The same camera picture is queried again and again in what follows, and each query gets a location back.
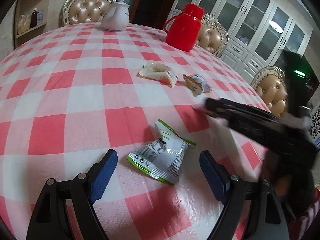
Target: drawer handle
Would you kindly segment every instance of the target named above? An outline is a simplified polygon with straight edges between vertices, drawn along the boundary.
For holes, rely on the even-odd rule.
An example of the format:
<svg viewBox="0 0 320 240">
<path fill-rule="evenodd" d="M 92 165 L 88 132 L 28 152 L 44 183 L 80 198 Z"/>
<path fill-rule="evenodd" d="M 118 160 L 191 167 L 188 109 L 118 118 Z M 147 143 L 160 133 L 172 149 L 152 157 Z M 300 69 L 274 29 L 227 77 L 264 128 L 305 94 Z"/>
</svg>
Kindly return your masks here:
<svg viewBox="0 0 320 240">
<path fill-rule="evenodd" d="M 257 64 L 255 64 L 253 61 L 251 61 L 252 65 L 254 65 L 256 68 L 259 68 Z"/>
<path fill-rule="evenodd" d="M 232 49 L 240 54 L 240 51 L 236 49 L 235 47 L 232 47 Z"/>
</svg>

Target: table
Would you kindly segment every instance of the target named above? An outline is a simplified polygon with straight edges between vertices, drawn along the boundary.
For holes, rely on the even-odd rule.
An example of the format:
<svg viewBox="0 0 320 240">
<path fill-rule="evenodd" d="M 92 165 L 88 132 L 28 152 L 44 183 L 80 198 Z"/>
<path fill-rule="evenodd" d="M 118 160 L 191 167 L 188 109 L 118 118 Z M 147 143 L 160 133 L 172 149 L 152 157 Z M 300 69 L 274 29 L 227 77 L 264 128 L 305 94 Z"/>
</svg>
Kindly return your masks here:
<svg viewBox="0 0 320 240">
<path fill-rule="evenodd" d="M 18 240 L 26 237 L 46 180 L 87 172 L 109 148 L 117 151 L 119 162 L 94 208 L 111 240 L 206 240 L 223 206 L 200 170 L 202 150 L 230 173 L 257 179 L 263 147 L 192 106 L 204 97 L 224 97 L 268 108 L 220 59 L 199 46 L 191 52 L 175 49 L 164 35 L 133 24 L 119 33 L 103 31 L 100 23 L 70 25 L 41 34 L 2 61 L 0 215 Z M 176 86 L 138 77 L 146 61 L 170 66 L 178 76 Z M 184 73 L 204 77 L 212 92 L 194 97 L 183 85 Z M 131 150 L 158 137 L 158 118 L 197 142 L 188 149 L 174 187 L 126 160 Z M 245 217 L 234 239 L 240 239 Z"/>
</svg>

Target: silver bolt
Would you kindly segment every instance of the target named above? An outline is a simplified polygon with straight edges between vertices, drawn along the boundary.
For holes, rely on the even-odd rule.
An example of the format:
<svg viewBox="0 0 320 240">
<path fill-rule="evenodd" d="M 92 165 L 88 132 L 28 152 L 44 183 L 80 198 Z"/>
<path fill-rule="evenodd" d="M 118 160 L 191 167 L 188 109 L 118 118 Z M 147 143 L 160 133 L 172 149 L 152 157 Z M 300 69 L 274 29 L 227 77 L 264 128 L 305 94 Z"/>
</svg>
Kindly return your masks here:
<svg viewBox="0 0 320 240">
<path fill-rule="evenodd" d="M 236 174 L 231 174 L 230 175 L 230 179 L 234 180 L 234 181 L 238 181 L 239 180 L 239 176 Z"/>
<path fill-rule="evenodd" d="M 54 179 L 48 179 L 48 180 L 47 180 L 47 184 L 48 184 L 48 185 L 52 185 L 53 183 L 54 183 Z"/>
<path fill-rule="evenodd" d="M 266 186 L 270 186 L 270 181 L 267 180 L 267 179 L 263 179 L 263 180 L 262 180 L 262 183 L 263 183 L 264 185 L 266 185 Z"/>
<path fill-rule="evenodd" d="M 80 173 L 78 175 L 78 179 L 84 179 L 87 176 L 87 174 L 85 174 L 84 172 Z"/>
</svg>

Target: tufted chair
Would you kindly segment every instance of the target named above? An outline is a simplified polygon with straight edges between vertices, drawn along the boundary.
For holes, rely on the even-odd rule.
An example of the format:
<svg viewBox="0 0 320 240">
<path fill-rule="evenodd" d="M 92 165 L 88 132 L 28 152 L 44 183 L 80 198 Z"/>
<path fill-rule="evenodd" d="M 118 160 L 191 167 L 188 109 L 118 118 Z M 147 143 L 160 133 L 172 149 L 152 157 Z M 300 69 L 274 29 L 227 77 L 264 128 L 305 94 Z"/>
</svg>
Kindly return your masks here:
<svg viewBox="0 0 320 240">
<path fill-rule="evenodd" d="M 284 72 L 275 66 L 259 70 L 251 86 L 262 98 L 271 113 L 282 116 L 287 111 L 287 87 L 284 84 Z"/>
<path fill-rule="evenodd" d="M 116 0 L 67 0 L 62 8 L 63 25 L 98 22 Z"/>
<path fill-rule="evenodd" d="M 196 44 L 220 57 L 226 49 L 228 41 L 228 32 L 218 20 L 214 16 L 204 15 Z"/>
</svg>

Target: red kettle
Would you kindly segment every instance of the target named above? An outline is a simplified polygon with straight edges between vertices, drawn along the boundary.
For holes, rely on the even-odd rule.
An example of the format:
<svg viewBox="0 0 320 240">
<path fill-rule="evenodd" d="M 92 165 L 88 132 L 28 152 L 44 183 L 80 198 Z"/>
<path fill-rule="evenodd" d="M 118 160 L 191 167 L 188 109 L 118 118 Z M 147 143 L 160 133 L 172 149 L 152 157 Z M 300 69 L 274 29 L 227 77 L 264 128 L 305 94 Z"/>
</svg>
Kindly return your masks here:
<svg viewBox="0 0 320 240">
<path fill-rule="evenodd" d="M 165 41 L 177 49 L 192 50 L 201 28 L 203 14 L 204 10 L 201 7 L 188 3 L 181 14 L 172 17 L 163 25 L 163 29 L 167 33 Z M 166 26 L 173 19 L 175 21 L 167 31 Z"/>
</svg>

